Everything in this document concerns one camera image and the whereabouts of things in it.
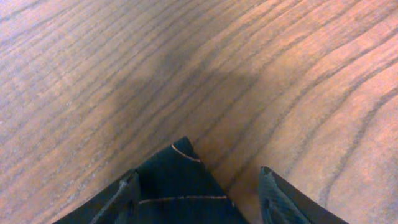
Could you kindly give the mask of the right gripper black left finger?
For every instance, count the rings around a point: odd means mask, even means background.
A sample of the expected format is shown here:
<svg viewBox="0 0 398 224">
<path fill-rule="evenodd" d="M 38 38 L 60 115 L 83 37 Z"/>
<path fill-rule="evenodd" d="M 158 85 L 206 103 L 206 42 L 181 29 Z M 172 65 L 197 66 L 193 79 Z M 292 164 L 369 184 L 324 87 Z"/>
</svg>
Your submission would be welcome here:
<svg viewBox="0 0 398 224">
<path fill-rule="evenodd" d="M 90 224 L 131 223 L 139 203 L 140 183 L 137 170 L 131 170 L 119 181 L 119 188 L 91 219 Z"/>
</svg>

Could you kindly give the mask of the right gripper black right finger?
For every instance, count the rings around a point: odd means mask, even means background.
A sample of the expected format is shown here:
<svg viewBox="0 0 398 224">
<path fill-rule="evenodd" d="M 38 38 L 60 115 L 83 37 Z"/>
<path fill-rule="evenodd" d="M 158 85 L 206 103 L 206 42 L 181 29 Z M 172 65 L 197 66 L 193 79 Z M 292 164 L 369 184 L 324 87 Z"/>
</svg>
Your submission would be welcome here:
<svg viewBox="0 0 398 224">
<path fill-rule="evenodd" d="M 258 193 L 263 223 L 347 224 L 269 167 L 261 167 Z"/>
</svg>

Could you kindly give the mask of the black orange patterned jersey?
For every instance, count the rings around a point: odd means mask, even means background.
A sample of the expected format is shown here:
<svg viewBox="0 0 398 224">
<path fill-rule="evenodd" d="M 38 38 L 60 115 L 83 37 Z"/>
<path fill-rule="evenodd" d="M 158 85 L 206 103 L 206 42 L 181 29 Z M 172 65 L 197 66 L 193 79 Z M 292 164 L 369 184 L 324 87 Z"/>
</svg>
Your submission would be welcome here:
<svg viewBox="0 0 398 224">
<path fill-rule="evenodd" d="M 59 223 L 90 223 L 131 170 L 139 173 L 140 198 L 131 223 L 245 223 L 246 219 L 183 137 L 128 170 Z"/>
</svg>

